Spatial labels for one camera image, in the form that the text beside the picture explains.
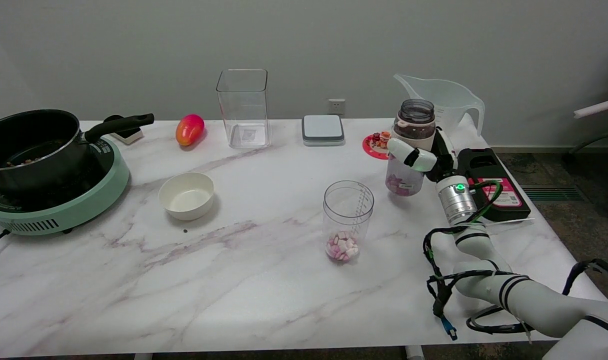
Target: red coaster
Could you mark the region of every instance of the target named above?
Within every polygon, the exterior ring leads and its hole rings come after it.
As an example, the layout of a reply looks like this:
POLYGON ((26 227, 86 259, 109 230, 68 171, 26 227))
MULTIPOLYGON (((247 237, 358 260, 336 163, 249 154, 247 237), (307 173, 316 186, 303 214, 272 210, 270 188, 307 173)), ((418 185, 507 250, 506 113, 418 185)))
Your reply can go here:
POLYGON ((389 159, 389 151, 385 148, 381 148, 379 146, 373 146, 373 134, 370 134, 364 138, 364 141, 361 142, 361 148, 364 149, 364 152, 375 159, 380 160, 388 160, 389 159))

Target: wall outlet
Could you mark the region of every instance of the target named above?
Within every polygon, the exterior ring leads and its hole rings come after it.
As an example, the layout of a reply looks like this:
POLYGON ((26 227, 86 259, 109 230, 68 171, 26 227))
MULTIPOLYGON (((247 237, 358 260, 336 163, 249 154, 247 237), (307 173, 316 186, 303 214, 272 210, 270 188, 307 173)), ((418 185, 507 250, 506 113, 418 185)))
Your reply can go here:
POLYGON ((345 113, 346 100, 343 98, 329 98, 328 113, 343 116, 345 113))

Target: mint green induction cooker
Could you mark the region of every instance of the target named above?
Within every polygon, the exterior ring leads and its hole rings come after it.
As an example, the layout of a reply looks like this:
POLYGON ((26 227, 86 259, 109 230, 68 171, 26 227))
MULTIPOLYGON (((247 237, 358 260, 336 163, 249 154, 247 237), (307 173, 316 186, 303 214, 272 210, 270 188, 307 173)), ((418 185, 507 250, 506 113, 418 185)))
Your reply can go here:
POLYGON ((57 189, 11 196, 0 192, 0 226, 18 235, 68 233, 115 203, 129 168, 117 146, 102 137, 91 144, 84 170, 57 189))

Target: white bowl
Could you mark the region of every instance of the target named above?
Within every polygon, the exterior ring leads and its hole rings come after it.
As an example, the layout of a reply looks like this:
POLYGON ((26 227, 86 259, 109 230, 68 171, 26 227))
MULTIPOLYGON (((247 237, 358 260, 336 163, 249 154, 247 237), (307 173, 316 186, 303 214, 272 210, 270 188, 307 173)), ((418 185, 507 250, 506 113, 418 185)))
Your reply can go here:
POLYGON ((159 189, 157 197, 172 217, 190 221, 206 214, 213 205, 213 180, 199 172, 173 176, 159 189))

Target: clear plastic container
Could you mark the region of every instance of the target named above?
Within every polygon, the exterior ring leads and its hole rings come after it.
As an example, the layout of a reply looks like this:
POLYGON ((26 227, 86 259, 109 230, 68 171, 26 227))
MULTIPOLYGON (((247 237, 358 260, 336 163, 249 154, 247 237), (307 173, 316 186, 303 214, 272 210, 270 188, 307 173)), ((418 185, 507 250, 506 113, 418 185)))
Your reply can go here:
POLYGON ((260 68, 228 69, 219 75, 217 98, 231 148, 265 148, 271 143, 266 116, 266 80, 260 68))
MULTIPOLYGON (((393 122, 391 137, 408 145, 430 151, 435 137, 434 105, 412 98, 402 103, 393 122)), ((425 174, 413 170, 389 153, 386 167, 386 188, 398 196, 413 196, 422 190, 425 174)))
POLYGON ((484 125, 484 101, 475 96, 466 86, 442 79, 420 79, 396 73, 411 99, 424 99, 435 105, 435 122, 446 135, 450 135, 462 121, 464 114, 477 110, 477 135, 482 134, 484 125))
POLYGON ((359 255, 374 203, 370 189, 356 181, 338 181, 326 189, 322 233, 332 260, 346 263, 359 255))

